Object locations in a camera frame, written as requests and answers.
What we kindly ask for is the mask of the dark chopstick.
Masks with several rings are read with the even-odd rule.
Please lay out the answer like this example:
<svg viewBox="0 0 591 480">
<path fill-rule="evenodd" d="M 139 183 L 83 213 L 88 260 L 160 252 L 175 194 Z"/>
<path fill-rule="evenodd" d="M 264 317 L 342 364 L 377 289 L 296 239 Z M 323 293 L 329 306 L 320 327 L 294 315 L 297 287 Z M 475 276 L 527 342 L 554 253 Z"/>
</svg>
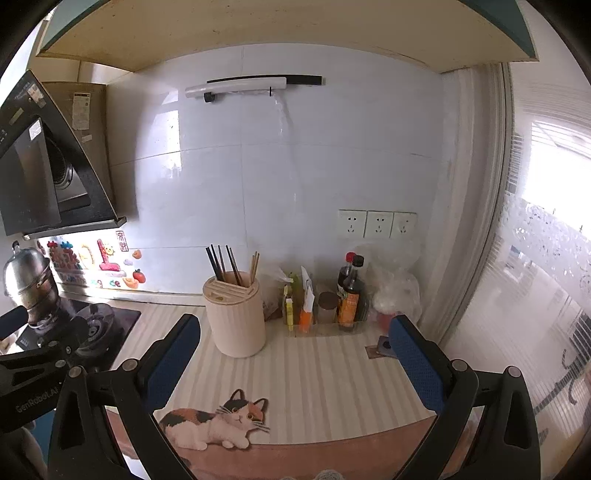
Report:
<svg viewBox="0 0 591 480">
<path fill-rule="evenodd" d="M 216 278 L 216 275 L 215 275 L 216 271 L 215 271 L 215 268 L 214 268 L 214 262 L 213 262 L 213 259 L 212 259 L 212 257 L 211 257 L 211 251 L 209 251 L 209 247 L 206 247 L 206 248 L 205 248 L 205 251 L 206 251 L 206 254 L 207 254 L 208 260 L 209 260 L 209 262 L 211 263 L 211 267 L 212 267 L 212 270 L 213 270 L 213 272 L 214 272 L 215 279 L 217 280 L 217 278 Z"/>
<path fill-rule="evenodd" d="M 238 264 L 236 264 L 236 261 L 235 261 L 235 254 L 233 254 L 231 247 L 229 247 L 228 245 L 225 245 L 225 250 L 226 250 L 226 253 L 228 253 L 228 259 L 230 261 L 233 275 L 235 275 L 235 284 L 237 286 L 242 287 L 243 286 L 242 285 L 242 276 L 240 275 L 240 272 L 238 269 Z"/>
<path fill-rule="evenodd" d="M 209 246 L 209 251 L 211 251 L 211 257 L 213 259 L 214 262 L 214 268 L 215 268 L 215 275 L 218 281 L 224 282 L 225 281 L 225 277 L 224 277 L 224 272 L 223 269 L 221 268 L 221 263 L 218 260 L 216 251 L 215 251 L 215 247 L 213 244 L 211 244 L 211 246 Z"/>
<path fill-rule="evenodd" d="M 217 245 L 217 255 L 218 255 L 218 260 L 219 260 L 219 267 L 221 267 L 221 276 L 222 276 L 222 281 L 225 281 L 225 272 L 226 272 L 226 268 L 225 268 L 225 263 L 224 263 L 224 258 L 223 258 L 223 251 L 221 249 L 221 246 L 218 244 Z"/>
</svg>

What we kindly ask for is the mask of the light wooden chopstick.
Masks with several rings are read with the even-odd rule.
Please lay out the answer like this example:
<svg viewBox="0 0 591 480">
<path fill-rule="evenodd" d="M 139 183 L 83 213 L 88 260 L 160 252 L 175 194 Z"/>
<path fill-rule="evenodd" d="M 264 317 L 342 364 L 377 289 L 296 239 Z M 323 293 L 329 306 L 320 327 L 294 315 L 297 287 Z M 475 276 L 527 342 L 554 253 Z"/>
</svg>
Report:
<svg viewBox="0 0 591 480">
<path fill-rule="evenodd" d="M 256 251 L 256 266 L 254 266 L 254 278 L 253 280 L 256 280 L 256 270 L 257 270 L 257 266 L 259 265 L 259 251 Z"/>
<path fill-rule="evenodd" d="M 256 253 L 252 254 L 252 260 L 250 260 L 250 267 L 249 267 L 249 285 L 252 285 L 253 278 L 254 278 L 254 266 L 256 266 Z"/>
</svg>

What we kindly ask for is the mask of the black gas stove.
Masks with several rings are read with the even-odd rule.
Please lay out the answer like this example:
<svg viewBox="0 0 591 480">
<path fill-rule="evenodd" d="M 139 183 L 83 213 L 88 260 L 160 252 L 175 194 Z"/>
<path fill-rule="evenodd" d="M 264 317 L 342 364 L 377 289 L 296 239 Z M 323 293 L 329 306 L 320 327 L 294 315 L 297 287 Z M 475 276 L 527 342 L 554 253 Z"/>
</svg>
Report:
<svg viewBox="0 0 591 480">
<path fill-rule="evenodd" d="M 110 370 L 141 313 L 61 298 L 57 309 L 33 326 L 28 325 L 16 340 L 23 350 L 45 346 L 69 334 L 76 336 L 78 348 L 72 356 L 87 371 Z"/>
</svg>

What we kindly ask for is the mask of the stainless steel pot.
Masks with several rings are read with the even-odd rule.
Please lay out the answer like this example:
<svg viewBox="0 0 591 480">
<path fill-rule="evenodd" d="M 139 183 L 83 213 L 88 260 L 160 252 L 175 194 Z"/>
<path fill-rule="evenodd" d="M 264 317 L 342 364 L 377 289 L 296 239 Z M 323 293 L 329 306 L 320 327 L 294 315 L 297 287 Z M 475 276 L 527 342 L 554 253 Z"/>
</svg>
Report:
<svg viewBox="0 0 591 480">
<path fill-rule="evenodd" d="M 12 243 L 12 256 L 3 268 L 4 293 L 28 313 L 28 324 L 36 327 L 50 318 L 59 304 L 59 293 L 50 261 L 35 248 Z"/>
</svg>

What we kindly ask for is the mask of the cream cylindrical utensil holder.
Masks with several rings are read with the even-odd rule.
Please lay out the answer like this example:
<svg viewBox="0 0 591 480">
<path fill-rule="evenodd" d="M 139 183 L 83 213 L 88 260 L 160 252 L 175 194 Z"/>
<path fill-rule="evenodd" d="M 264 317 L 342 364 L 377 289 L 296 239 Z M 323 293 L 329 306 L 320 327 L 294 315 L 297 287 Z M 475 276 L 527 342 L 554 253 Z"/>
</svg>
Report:
<svg viewBox="0 0 591 480">
<path fill-rule="evenodd" d="M 209 278 L 202 287 L 207 322 L 215 346 L 231 358 L 248 358 L 266 344 L 259 281 L 248 287 Z"/>
</svg>

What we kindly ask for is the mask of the striped cat table mat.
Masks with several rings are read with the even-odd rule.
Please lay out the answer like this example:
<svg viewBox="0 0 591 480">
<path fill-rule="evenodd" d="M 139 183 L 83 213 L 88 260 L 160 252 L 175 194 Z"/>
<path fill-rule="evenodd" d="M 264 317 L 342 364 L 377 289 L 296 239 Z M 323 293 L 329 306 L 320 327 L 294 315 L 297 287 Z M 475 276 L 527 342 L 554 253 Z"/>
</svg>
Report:
<svg viewBox="0 0 591 480">
<path fill-rule="evenodd" d="M 201 341 L 167 409 L 213 411 L 235 390 L 266 399 L 266 429 L 249 448 L 182 450 L 200 479 L 311 479 L 324 470 L 348 479 L 390 479 L 434 421 L 399 362 L 373 351 L 381 331 L 294 336 L 266 323 L 266 345 L 245 359 L 218 351 L 211 329 Z"/>
</svg>

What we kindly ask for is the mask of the yellow seasoning box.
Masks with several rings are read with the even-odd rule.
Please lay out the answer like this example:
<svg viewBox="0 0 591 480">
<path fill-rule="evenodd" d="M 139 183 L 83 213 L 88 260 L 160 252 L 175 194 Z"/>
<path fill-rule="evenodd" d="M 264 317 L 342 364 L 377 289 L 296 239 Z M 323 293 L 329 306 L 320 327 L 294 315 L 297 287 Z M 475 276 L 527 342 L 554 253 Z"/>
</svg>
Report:
<svg viewBox="0 0 591 480">
<path fill-rule="evenodd" d="M 283 318 L 286 322 L 287 330 L 294 331 L 294 283 L 296 276 L 293 273 L 288 274 L 286 283 L 283 286 Z"/>
</svg>

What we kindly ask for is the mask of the orange seasoning box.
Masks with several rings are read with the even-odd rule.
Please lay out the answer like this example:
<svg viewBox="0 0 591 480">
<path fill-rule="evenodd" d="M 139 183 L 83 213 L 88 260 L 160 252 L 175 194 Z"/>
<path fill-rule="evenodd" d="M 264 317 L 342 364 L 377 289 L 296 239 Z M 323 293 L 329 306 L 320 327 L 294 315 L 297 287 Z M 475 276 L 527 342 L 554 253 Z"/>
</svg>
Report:
<svg viewBox="0 0 591 480">
<path fill-rule="evenodd" d="M 298 327 L 301 332 L 308 333 L 310 332 L 311 325 L 314 323 L 315 292 L 310 274 L 308 274 L 308 270 L 304 266 L 301 266 L 301 285 L 303 286 L 304 300 L 303 306 L 301 306 Z"/>
</svg>

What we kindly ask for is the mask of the clear plastic organizer tray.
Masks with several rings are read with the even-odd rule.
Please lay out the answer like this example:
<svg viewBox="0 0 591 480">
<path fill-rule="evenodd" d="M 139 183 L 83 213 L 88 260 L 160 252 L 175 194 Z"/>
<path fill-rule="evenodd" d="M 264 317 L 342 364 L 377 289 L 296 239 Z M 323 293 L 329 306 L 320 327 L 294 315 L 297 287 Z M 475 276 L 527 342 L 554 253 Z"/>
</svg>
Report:
<svg viewBox="0 0 591 480">
<path fill-rule="evenodd" d="M 349 326 L 339 323 L 339 297 L 334 288 L 321 284 L 315 288 L 315 301 L 312 305 L 311 324 L 301 327 L 301 307 L 304 294 L 297 292 L 291 298 L 291 310 L 283 305 L 283 325 L 288 335 L 293 337 L 328 337 L 339 334 L 359 332 L 365 328 L 369 314 L 369 300 L 361 295 L 356 306 L 356 316 Z"/>
</svg>

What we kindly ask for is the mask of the plastic bag with red item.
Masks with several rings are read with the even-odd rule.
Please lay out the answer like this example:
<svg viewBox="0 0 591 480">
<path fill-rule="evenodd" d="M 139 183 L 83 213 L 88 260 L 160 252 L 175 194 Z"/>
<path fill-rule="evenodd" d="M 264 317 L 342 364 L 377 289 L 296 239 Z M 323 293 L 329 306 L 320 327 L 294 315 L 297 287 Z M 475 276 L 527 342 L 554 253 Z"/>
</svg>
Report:
<svg viewBox="0 0 591 480">
<path fill-rule="evenodd" d="M 370 245 L 366 280 L 370 292 L 370 310 L 383 334 L 391 320 L 405 315 L 416 325 L 422 315 L 421 288 L 411 272 L 419 251 L 410 246 Z"/>
</svg>

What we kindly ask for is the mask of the brown lid jar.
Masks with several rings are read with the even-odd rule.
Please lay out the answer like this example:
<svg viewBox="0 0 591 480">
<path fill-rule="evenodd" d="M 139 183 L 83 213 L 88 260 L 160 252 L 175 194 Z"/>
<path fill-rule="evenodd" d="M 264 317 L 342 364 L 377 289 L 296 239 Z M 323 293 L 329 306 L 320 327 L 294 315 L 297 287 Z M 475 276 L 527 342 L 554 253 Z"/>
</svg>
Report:
<svg viewBox="0 0 591 480">
<path fill-rule="evenodd" d="M 339 296 L 331 291 L 324 291 L 318 296 L 318 324 L 335 323 L 339 308 Z"/>
</svg>

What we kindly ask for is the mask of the red cap sauce bottle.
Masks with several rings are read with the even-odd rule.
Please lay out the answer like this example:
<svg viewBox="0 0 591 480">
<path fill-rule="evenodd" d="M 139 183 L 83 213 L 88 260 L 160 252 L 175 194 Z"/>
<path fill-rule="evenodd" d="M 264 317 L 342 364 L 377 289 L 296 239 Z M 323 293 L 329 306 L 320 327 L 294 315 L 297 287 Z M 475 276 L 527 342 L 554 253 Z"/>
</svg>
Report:
<svg viewBox="0 0 591 480">
<path fill-rule="evenodd" d="M 342 296 L 342 292 L 344 292 L 344 281 L 346 277 L 349 276 L 349 273 L 353 267 L 353 259 L 356 257 L 356 253 L 354 251 L 349 251 L 346 253 L 346 264 L 342 266 L 339 270 L 338 276 L 338 286 L 337 286 L 337 293 L 339 296 Z"/>
</svg>

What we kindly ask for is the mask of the colourful wall stickers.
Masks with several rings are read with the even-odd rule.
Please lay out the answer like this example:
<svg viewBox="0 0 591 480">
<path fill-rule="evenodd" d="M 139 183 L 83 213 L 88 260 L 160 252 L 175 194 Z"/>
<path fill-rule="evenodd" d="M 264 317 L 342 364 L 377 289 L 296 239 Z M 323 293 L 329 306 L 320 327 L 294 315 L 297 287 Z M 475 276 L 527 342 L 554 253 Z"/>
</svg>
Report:
<svg viewBox="0 0 591 480">
<path fill-rule="evenodd" d="M 142 252 L 129 246 L 122 228 L 42 238 L 36 246 L 59 284 L 111 290 L 146 286 Z"/>
</svg>

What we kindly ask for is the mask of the white wall socket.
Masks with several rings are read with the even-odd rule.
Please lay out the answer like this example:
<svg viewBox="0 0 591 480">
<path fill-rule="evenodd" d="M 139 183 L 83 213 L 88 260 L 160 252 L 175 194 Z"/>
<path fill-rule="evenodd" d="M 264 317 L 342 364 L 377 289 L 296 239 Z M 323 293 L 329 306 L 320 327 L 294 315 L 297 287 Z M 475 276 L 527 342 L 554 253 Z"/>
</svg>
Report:
<svg viewBox="0 0 591 480">
<path fill-rule="evenodd" d="M 339 237 L 363 239 L 365 237 L 367 217 L 367 211 L 339 209 L 337 221 Z"/>
<path fill-rule="evenodd" d="M 394 213 L 383 211 L 369 211 L 365 234 L 363 237 L 370 240 L 385 240 L 391 236 Z"/>
<path fill-rule="evenodd" d="M 415 212 L 394 212 L 391 239 L 412 237 L 415 233 L 418 215 Z"/>
</svg>

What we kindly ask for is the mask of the white wall rail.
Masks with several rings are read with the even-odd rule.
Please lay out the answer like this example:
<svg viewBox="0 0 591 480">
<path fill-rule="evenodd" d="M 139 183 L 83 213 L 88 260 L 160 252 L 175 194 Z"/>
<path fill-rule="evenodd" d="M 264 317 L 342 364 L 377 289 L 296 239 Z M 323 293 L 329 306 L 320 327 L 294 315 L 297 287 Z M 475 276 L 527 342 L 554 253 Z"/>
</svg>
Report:
<svg viewBox="0 0 591 480">
<path fill-rule="evenodd" d="M 201 98 L 205 103 L 213 103 L 219 95 L 266 92 L 271 96 L 274 91 L 286 90 L 290 86 L 322 86 L 323 83 L 324 78 L 320 75 L 249 75 L 208 80 L 204 84 L 187 87 L 184 94 L 186 98 Z"/>
</svg>

